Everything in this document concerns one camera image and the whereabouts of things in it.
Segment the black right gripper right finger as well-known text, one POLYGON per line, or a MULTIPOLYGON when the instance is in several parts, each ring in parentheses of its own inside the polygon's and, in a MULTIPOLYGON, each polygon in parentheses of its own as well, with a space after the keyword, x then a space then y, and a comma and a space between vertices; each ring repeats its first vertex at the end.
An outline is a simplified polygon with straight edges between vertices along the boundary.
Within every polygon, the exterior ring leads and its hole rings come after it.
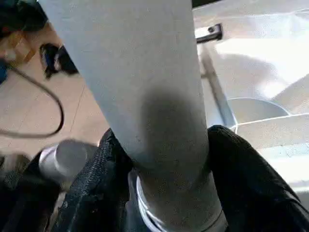
POLYGON ((229 128, 208 128, 209 159, 229 232, 307 232, 309 212, 271 165, 229 128))

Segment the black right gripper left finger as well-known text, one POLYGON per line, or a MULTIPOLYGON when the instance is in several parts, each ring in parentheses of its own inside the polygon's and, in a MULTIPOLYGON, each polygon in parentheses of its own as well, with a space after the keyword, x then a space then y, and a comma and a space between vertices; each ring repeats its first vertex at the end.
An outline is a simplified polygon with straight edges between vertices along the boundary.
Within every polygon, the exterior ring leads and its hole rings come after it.
POLYGON ((52 231, 124 231, 127 176, 132 167, 131 159, 108 129, 66 193, 52 231))

